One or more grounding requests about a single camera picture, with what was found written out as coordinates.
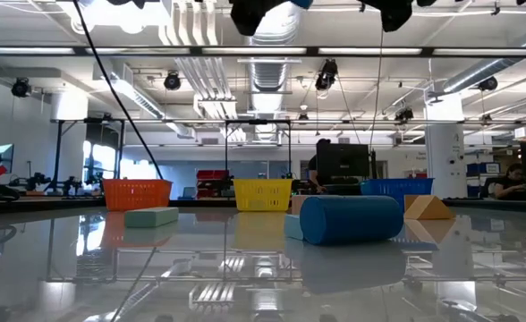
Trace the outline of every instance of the ceiling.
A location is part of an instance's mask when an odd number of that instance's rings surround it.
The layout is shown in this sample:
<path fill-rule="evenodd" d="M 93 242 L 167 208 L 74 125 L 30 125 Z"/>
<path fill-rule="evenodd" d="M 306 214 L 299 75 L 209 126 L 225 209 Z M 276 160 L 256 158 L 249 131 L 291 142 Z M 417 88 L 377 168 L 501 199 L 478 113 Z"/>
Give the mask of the ceiling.
<path fill-rule="evenodd" d="M 509 47 L 517 38 L 526 34 L 526 4 L 516 6 L 514 0 L 498 1 L 502 12 L 496 16 L 494 0 L 474 0 L 455 2 L 438 0 L 430 8 L 415 7 L 415 14 L 398 31 L 385 33 L 382 45 L 404 47 Z M 11 1 L 12 7 L 21 10 L 36 11 L 26 1 Z M 45 11 L 59 11 L 60 7 L 53 2 L 38 2 L 37 6 Z M 219 1 L 216 4 L 216 32 L 220 45 L 244 45 L 246 38 L 241 36 L 233 25 L 229 15 L 229 4 Z M 303 13 L 298 35 L 294 46 L 372 46 L 381 44 L 380 18 L 378 13 L 358 12 L 359 5 L 351 0 L 315 0 L 308 12 Z M 66 46 L 85 44 L 86 39 L 71 31 L 70 19 L 66 14 L 24 13 L 0 5 L 0 46 L 38 45 Z M 90 33 L 97 46 L 161 46 L 157 36 L 157 27 L 148 26 L 137 35 L 123 32 L 119 27 L 97 26 Z M 322 58 L 302 58 L 292 64 L 287 85 L 288 94 L 284 96 L 284 116 L 296 118 L 300 105 L 309 106 L 309 117 L 323 119 L 348 118 L 350 111 L 353 117 L 372 119 L 377 111 L 378 117 L 384 117 L 386 111 L 394 118 L 396 108 L 390 107 L 398 98 L 419 86 L 423 81 L 446 80 L 471 67 L 479 59 L 470 58 L 434 58 L 431 61 L 422 58 L 339 58 L 339 81 L 329 90 L 325 99 L 317 99 L 312 84 Z M 135 73 L 134 83 L 146 94 L 155 99 L 173 118 L 197 118 L 193 111 L 194 92 L 183 81 L 182 88 L 167 91 L 163 86 L 168 71 L 177 70 L 173 58 L 129 58 L 115 59 L 116 63 L 129 65 Z M 223 58 L 226 76 L 233 94 L 237 98 L 237 113 L 248 110 L 250 94 L 247 64 L 239 63 L 237 58 Z M 0 57 L 0 71 L 7 68 L 53 68 L 65 72 L 73 79 L 89 86 L 98 97 L 90 100 L 91 111 L 114 112 L 121 116 L 121 111 L 106 91 L 106 84 L 93 80 L 94 59 L 91 57 L 53 57 L 53 58 L 15 58 Z M 380 73 L 378 93 L 377 79 Z M 496 75 L 499 89 L 513 85 L 526 78 L 526 61 L 501 71 Z M 37 87 L 58 89 L 59 80 L 54 84 L 34 83 Z M 526 81 L 499 91 L 490 96 L 484 93 L 480 99 L 478 90 L 468 89 L 462 92 L 463 111 L 466 117 L 473 117 L 484 111 L 500 106 L 510 105 L 526 98 Z M 413 99 L 408 102 L 416 117 L 423 116 L 424 102 Z M 133 116 L 142 117 L 135 105 L 129 105 Z M 499 115 L 499 118 L 526 117 L 526 106 L 514 112 Z"/>

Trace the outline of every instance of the plastic basket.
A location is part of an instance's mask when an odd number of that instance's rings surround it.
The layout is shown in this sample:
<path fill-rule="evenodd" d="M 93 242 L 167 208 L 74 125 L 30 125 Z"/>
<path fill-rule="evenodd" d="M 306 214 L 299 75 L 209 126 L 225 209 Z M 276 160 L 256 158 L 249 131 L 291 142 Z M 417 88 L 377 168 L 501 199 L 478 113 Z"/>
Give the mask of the plastic basket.
<path fill-rule="evenodd" d="M 432 193 L 434 179 L 373 179 L 361 183 L 361 192 L 366 196 L 388 196 L 398 201 L 404 211 L 404 195 Z"/>
<path fill-rule="evenodd" d="M 292 179 L 234 179 L 239 211 L 287 211 Z"/>
<path fill-rule="evenodd" d="M 110 211 L 167 207 L 172 183 L 165 180 L 104 180 L 106 207 Z"/>

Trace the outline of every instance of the blue basket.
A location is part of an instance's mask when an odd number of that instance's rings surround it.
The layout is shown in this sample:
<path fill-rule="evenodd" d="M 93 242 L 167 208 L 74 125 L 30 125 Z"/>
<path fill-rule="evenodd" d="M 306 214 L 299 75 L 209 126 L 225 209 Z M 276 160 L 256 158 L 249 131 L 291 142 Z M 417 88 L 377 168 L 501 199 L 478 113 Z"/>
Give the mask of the blue basket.
<path fill-rule="evenodd" d="M 432 193 L 434 179 L 372 179 L 361 183 L 365 196 L 388 196 L 398 201 L 404 211 L 404 195 Z"/>

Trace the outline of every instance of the blue cylinder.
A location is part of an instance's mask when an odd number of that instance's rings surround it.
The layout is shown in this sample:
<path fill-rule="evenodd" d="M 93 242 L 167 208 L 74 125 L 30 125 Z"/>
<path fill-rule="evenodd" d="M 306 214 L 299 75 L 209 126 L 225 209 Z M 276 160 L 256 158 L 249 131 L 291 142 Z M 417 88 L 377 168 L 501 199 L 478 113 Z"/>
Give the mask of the blue cylinder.
<path fill-rule="evenodd" d="M 317 196 L 307 198 L 301 208 L 303 236 L 314 245 L 384 241 L 403 224 L 398 202 L 385 196 Z"/>

